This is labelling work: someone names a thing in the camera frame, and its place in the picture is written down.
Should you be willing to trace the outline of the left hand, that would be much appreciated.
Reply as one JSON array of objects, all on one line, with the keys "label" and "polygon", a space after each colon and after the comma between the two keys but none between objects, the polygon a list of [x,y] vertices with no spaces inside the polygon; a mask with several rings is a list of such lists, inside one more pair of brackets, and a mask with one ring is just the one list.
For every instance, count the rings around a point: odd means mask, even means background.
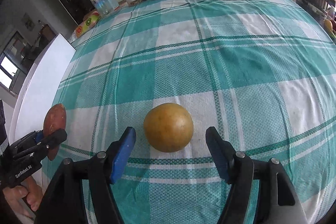
[{"label": "left hand", "polygon": [[2,192],[13,211],[30,218],[30,212],[19,201],[26,198],[27,206],[30,210],[37,211],[43,198],[43,192],[33,176],[26,178],[24,184],[25,186],[19,185],[15,188],[4,188]]}]

